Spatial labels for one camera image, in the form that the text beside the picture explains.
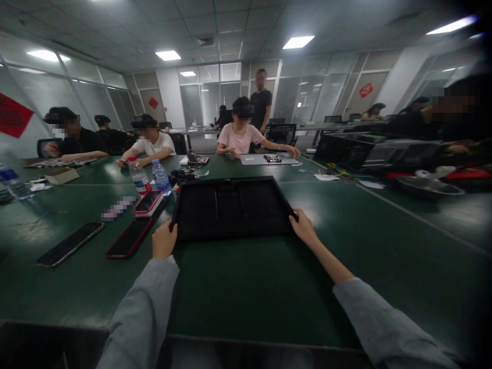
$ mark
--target pink shirt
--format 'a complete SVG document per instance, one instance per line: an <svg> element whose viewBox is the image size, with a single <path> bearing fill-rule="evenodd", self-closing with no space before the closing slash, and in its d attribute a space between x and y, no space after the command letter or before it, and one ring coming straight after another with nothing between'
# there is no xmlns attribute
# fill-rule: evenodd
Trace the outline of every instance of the pink shirt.
<svg viewBox="0 0 492 369"><path fill-rule="evenodd" d="M238 154L248 154L250 143L259 144L265 137L255 126L248 125L246 133L239 136L232 130L232 123L226 124L220 132L217 142L224 144L226 148L235 148Z"/></svg>

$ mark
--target door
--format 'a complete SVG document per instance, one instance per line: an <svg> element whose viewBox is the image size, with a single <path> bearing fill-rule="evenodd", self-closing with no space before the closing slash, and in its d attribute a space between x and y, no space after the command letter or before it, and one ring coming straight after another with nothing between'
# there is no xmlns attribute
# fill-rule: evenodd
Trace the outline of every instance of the door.
<svg viewBox="0 0 492 369"><path fill-rule="evenodd" d="M164 106L162 105L162 97L160 96L159 89L141 90L140 95L142 95L142 100L144 101L143 106L147 114L152 115L157 122L168 121L164 112Z"/></svg>
<svg viewBox="0 0 492 369"><path fill-rule="evenodd" d="M350 114L362 114L367 111L374 104L376 96L387 77L388 72L361 74L342 119L348 120Z"/></svg>

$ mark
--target white t-shirt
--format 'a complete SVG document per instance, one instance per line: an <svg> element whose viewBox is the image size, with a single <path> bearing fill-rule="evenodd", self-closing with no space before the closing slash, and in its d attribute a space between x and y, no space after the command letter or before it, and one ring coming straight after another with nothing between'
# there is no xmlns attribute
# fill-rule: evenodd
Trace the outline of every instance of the white t-shirt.
<svg viewBox="0 0 492 369"><path fill-rule="evenodd" d="M173 151L171 155L176 155L176 150L174 149L174 143L171 136L159 132L159 138L155 144L152 144L150 140L145 138L139 138L138 141L132 146L132 149L137 149L141 153L145 153L147 156L157 154L163 148L168 147Z"/></svg>

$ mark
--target green table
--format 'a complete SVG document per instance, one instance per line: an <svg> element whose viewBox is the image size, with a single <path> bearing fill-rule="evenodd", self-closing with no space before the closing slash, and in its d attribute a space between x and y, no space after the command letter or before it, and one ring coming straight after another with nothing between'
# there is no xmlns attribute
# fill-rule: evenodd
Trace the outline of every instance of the green table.
<svg viewBox="0 0 492 369"><path fill-rule="evenodd" d="M171 170L182 157L163 160ZM0 207L0 319L107 329L119 302L152 256L148 235L129 260L105 251L130 223L125 214L56 269L35 260L121 196L136 195L115 157L79 169L80 179ZM355 184L321 182L316 164L244 167L213 155L208 178L273 175L289 203L304 208L320 239L371 284L452 349L470 349L470 320L490 301L483 275L491 259ZM24 179L37 169L19 170ZM151 232L171 219L175 195ZM294 236L178 244L181 272L168 333L176 336L360 350L333 286Z"/></svg>

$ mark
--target ceiling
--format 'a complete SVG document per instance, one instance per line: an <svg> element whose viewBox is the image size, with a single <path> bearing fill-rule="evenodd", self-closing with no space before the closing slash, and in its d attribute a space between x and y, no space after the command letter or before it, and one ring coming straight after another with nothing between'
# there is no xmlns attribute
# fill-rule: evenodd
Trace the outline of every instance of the ceiling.
<svg viewBox="0 0 492 369"><path fill-rule="evenodd" d="M9 33L119 72L429 44L446 35L426 32L467 15L446 0L2 0L0 14ZM282 50L304 35L315 38ZM166 50L182 59L155 55Z"/></svg>

